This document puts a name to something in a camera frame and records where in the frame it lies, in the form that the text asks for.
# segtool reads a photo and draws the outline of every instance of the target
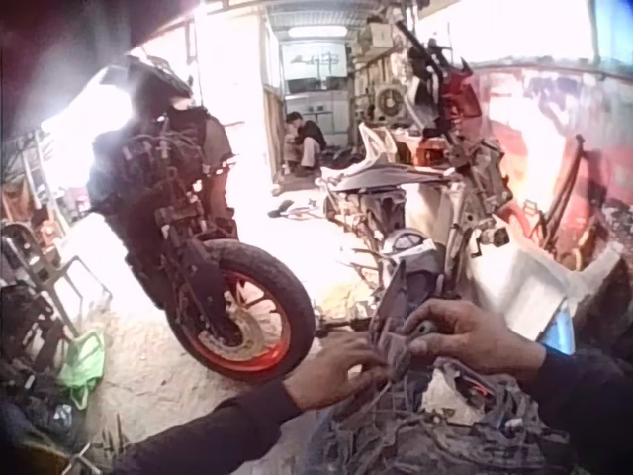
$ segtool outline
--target garage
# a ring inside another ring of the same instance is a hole
[[[16,464],[627,472],[629,2],[48,3],[2,20]]]

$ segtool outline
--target person's hand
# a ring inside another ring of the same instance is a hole
[[[366,369],[349,377],[349,370],[359,364]],[[307,411],[331,406],[385,379],[385,363],[367,338],[347,333],[336,336],[314,359],[302,363],[284,386],[297,407]]]
[[[407,318],[405,333],[412,333],[424,321],[433,322],[440,331],[420,336],[409,345],[411,353],[425,362],[448,356],[482,374],[506,373],[529,381],[545,360],[543,346],[467,301],[428,300]]]

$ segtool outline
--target sandy floor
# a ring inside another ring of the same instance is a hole
[[[252,180],[253,172],[238,166],[229,183],[228,198],[236,208],[241,240],[278,257],[296,273],[316,304],[329,314],[343,316],[354,297],[367,292],[354,271],[337,262],[341,246],[351,240],[325,220],[269,218],[267,211],[287,196],[270,198],[268,190]],[[245,188],[247,195],[239,192]],[[305,200],[311,193],[294,192],[292,197]],[[114,295],[109,310],[84,308],[83,314],[89,316],[78,322],[83,330],[102,330],[107,342],[105,377],[89,407],[88,429],[93,436],[98,438],[103,429],[113,430],[120,415],[126,437],[139,441],[204,415],[246,389],[208,371],[181,348],[163,313],[126,267],[125,250],[101,217],[88,216],[79,222],[64,253],[80,255]],[[72,275],[86,295],[84,304],[98,302],[94,281],[80,268]],[[78,311],[67,289],[60,292],[69,302],[70,313]],[[310,415],[286,424],[280,444],[266,459],[238,473],[292,473],[313,424]]]

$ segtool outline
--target orange rim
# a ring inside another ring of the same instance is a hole
[[[234,292],[231,291],[231,295],[240,308],[250,309],[264,302],[272,302],[274,308],[270,310],[266,315],[279,316],[279,324],[281,327],[279,340],[272,344],[270,347],[267,347],[266,350],[258,356],[255,356],[254,358],[249,360],[238,361],[225,358],[212,351],[200,341],[201,333],[199,331],[192,329],[189,326],[185,326],[181,323],[180,325],[183,329],[184,335],[187,337],[191,345],[196,349],[198,354],[201,354],[206,360],[208,360],[215,366],[219,366],[230,371],[239,372],[266,371],[275,367],[284,359],[290,349],[290,321],[288,320],[288,316],[286,315],[284,308],[279,304],[278,300],[271,292],[269,292],[262,284],[255,281],[251,277],[245,276],[244,274],[241,274],[239,272],[227,270],[223,270],[222,275],[225,283],[228,284],[227,287],[229,289],[235,289]],[[244,300],[243,298],[240,298],[239,287],[244,287],[244,284],[246,283],[259,289],[262,292],[262,295],[252,300]]]

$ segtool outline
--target front wheel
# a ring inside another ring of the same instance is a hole
[[[236,380],[264,382],[294,369],[310,351],[316,331],[315,312],[299,279],[257,247],[232,239],[204,245],[218,260],[228,288],[227,312],[241,338],[228,343],[214,337],[203,316],[189,313],[179,321],[175,305],[182,308],[183,299],[177,298],[166,311],[178,341],[207,368]]]

